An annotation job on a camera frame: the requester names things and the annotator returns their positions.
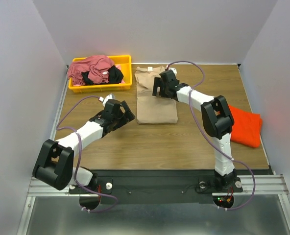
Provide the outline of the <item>beige t shirt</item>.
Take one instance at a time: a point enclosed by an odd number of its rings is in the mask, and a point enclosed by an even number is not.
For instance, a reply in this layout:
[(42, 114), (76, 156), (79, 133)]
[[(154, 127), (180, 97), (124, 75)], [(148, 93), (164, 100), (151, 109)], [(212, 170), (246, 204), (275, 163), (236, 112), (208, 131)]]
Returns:
[(162, 66), (136, 68), (138, 124), (176, 124), (178, 121), (176, 101), (152, 95), (154, 78), (160, 77), (164, 70)]

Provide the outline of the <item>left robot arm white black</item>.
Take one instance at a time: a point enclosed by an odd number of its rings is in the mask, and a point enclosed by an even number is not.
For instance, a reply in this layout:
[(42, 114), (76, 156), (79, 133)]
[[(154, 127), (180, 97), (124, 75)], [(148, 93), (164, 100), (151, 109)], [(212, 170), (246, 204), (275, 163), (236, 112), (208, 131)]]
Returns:
[(109, 99), (103, 106), (102, 111), (78, 130), (62, 139), (48, 139), (43, 143), (32, 172), (34, 178), (57, 190), (68, 185), (78, 185), (87, 193), (96, 190), (93, 173), (79, 165), (73, 167), (74, 156), (80, 159), (85, 147), (135, 119), (125, 101)]

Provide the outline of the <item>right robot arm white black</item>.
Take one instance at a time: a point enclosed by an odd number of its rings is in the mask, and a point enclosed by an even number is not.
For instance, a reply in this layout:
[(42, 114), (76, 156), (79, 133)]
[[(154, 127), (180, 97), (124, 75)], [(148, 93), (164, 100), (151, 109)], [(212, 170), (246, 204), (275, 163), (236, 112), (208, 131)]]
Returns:
[(186, 103), (192, 112), (195, 109), (201, 112), (202, 135), (212, 138), (209, 143), (215, 149), (214, 187), (219, 191), (229, 188), (237, 175), (231, 153), (234, 119), (225, 97), (206, 95), (180, 83), (172, 70), (166, 70), (154, 78), (152, 95)]

